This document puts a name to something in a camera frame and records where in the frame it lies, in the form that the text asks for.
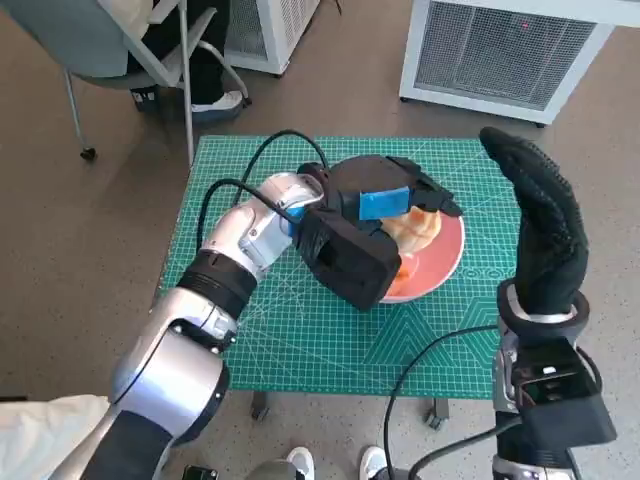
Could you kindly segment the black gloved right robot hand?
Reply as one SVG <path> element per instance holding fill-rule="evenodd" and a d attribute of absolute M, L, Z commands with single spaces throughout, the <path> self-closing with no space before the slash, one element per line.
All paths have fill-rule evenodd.
<path fill-rule="evenodd" d="M 534 143 L 494 127 L 479 139 L 512 183 L 521 211 L 515 292 L 524 312 L 567 314 L 584 281 L 589 246 L 573 188 Z"/>

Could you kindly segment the black left robot hand blue tape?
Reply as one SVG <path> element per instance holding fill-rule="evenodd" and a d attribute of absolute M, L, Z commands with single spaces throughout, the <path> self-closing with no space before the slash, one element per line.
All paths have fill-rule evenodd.
<path fill-rule="evenodd" d="M 342 216 L 368 233 L 380 228 L 382 219 L 413 207 L 453 218 L 462 215 L 453 193 L 408 158 L 352 157 L 331 167 L 330 180 L 339 194 Z"/>

